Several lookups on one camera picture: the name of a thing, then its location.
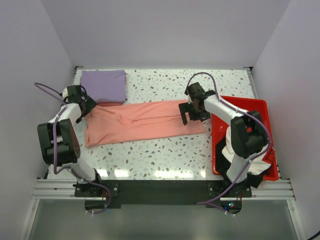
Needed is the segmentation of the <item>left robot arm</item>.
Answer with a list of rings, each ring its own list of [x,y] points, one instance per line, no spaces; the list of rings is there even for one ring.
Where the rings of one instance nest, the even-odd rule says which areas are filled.
[[[68,171],[78,184],[86,185],[86,191],[92,196],[99,196],[104,184],[96,169],[89,166],[81,156],[74,126],[82,121],[97,103],[81,85],[66,87],[61,93],[42,83],[34,84],[37,88],[57,99],[60,110],[53,119],[37,126],[37,134],[43,161],[52,165],[53,173]]]

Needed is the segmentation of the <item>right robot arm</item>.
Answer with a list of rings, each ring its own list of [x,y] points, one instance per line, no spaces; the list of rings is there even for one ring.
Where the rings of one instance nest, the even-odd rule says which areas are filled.
[[[205,91],[196,82],[186,87],[188,102],[178,105],[182,123],[205,121],[215,115],[229,125],[230,144],[234,156],[226,171],[228,181],[223,183],[223,192],[230,197],[240,190],[240,183],[247,178],[249,167],[263,148],[270,144],[270,134],[258,111],[248,111],[235,106],[219,96],[214,90]]]

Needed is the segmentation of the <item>salmon pink t shirt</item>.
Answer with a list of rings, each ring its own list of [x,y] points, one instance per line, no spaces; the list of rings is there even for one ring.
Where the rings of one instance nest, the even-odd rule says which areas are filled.
[[[182,99],[96,106],[86,117],[85,146],[91,148],[205,133],[200,121],[183,124],[179,104],[186,102]]]

